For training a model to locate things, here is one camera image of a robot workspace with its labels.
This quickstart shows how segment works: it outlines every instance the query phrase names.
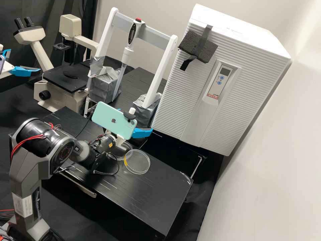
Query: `blue clamp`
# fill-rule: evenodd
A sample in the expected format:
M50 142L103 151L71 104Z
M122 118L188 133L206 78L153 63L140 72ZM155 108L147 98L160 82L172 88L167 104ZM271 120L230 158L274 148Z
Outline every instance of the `blue clamp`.
M135 128L131 137L134 139L149 137L152 131L153 128Z
M25 69L20 66L15 66L13 70L10 70L9 73L19 77L30 77L32 72L39 71L40 69Z
M7 49L2 51L2 55L4 56L5 59L8 59L10 57L11 49Z

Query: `petri dish lid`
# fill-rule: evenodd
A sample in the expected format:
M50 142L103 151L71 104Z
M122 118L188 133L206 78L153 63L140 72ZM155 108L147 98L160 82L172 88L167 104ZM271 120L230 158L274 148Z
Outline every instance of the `petri dish lid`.
M140 175L148 171L150 160L145 152L139 149L132 149L126 153L124 164L129 171Z
M132 149L133 147L131 144L129 144L128 142L124 142L123 144L120 145L120 147L115 146L112 149L111 153L115 155L118 161L123 161L126 153L128 153Z

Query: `yellow tape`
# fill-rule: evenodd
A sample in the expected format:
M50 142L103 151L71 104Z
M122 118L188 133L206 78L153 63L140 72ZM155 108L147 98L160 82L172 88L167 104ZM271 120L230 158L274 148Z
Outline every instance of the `yellow tape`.
M127 160L126 160L126 155L124 156L124 163L125 163L125 166L128 166Z

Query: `black foam block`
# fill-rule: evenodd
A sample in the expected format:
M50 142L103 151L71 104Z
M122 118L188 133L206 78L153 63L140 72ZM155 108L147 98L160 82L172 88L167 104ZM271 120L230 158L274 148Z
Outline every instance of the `black foam block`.
M218 46L206 39L203 48L197 51L198 53L195 53L201 37L201 35L193 31L188 31L178 48L190 55L195 55L199 61L208 63Z

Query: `white ribbed cabinet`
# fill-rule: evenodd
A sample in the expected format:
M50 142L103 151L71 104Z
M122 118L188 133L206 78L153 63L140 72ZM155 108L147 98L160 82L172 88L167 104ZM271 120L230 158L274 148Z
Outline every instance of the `white ribbed cabinet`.
M283 78L291 57L268 30L199 4L185 33L201 35L207 25L213 26L208 39L218 45L215 54L209 63L194 60L182 71L190 55L178 51L152 127L228 156ZM232 72L220 83L224 66ZM223 88L213 86L222 83ZM219 94L210 93L212 86Z

